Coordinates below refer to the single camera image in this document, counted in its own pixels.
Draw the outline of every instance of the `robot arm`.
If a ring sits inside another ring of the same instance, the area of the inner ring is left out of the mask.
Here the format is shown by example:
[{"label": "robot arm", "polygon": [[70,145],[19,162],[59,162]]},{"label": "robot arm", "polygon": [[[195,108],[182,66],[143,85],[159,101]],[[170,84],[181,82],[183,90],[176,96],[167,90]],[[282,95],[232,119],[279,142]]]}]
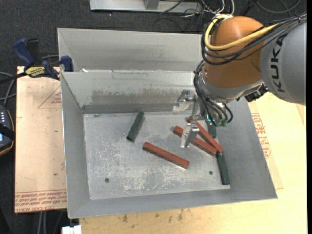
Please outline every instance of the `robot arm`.
[{"label": "robot arm", "polygon": [[252,101],[266,91],[305,104],[306,28],[306,14],[269,26],[249,17],[216,16],[202,36],[203,61],[194,79],[202,115],[215,126],[226,125],[233,117],[226,103]]}]

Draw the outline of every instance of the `electronic device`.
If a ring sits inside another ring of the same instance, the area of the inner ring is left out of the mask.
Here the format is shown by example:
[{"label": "electronic device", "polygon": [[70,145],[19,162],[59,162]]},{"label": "electronic device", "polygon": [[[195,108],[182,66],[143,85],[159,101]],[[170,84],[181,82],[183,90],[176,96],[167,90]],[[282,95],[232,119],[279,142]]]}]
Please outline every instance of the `electronic device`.
[{"label": "electronic device", "polygon": [[15,132],[10,113],[0,106],[0,156],[9,152],[14,144]]}]

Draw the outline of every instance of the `wooden block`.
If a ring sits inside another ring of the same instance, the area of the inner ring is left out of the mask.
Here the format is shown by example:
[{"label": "wooden block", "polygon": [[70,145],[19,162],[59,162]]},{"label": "wooden block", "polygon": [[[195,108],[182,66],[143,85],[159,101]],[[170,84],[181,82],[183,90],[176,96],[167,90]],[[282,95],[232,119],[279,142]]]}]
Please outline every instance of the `wooden block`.
[{"label": "wooden block", "polygon": [[[182,136],[183,135],[183,128],[176,126],[174,129],[174,133],[178,136]],[[206,143],[205,141],[195,137],[195,139],[193,141],[191,141],[191,144],[193,144],[194,146],[200,148],[201,150],[207,152],[210,155],[215,155],[217,152],[217,149],[214,148],[213,146],[209,145],[208,143]]]},{"label": "wooden block", "polygon": [[219,152],[223,152],[223,147],[199,124],[196,122],[197,127],[199,128],[199,135],[209,144],[213,145]]},{"label": "wooden block", "polygon": [[151,154],[154,154],[160,158],[163,158],[175,165],[178,165],[180,167],[183,167],[185,169],[187,169],[190,165],[190,162],[186,159],[183,159],[179,156],[176,156],[172,153],[169,153],[168,151],[165,151],[157,146],[154,146],[153,144],[151,143],[148,143],[148,142],[145,142],[144,145],[143,145],[143,150],[151,153]]}]

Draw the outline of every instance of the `cardboard sheet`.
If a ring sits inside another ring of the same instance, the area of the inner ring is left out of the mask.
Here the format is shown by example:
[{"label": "cardboard sheet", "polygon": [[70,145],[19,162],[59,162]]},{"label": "cardboard sheet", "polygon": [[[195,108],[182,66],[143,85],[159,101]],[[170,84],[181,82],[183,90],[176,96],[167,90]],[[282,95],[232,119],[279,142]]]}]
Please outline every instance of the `cardboard sheet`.
[{"label": "cardboard sheet", "polygon": [[[249,106],[274,186],[281,189],[282,181],[257,103]],[[61,114],[59,81],[30,77],[17,80],[15,213],[67,206]]]}]

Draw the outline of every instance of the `blue clamp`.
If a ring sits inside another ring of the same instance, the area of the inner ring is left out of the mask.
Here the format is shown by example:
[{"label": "blue clamp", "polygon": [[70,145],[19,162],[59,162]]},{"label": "blue clamp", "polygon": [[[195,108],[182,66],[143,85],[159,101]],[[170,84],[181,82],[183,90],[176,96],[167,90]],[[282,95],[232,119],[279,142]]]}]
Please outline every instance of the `blue clamp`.
[{"label": "blue clamp", "polygon": [[[48,77],[59,80],[59,72],[50,66],[50,64],[43,60],[41,65],[35,65],[35,59],[26,47],[26,39],[22,38],[13,45],[13,50],[16,55],[26,62],[24,73],[32,78]],[[62,56],[59,64],[63,65],[63,70],[66,72],[74,71],[72,60],[69,56]]]}]

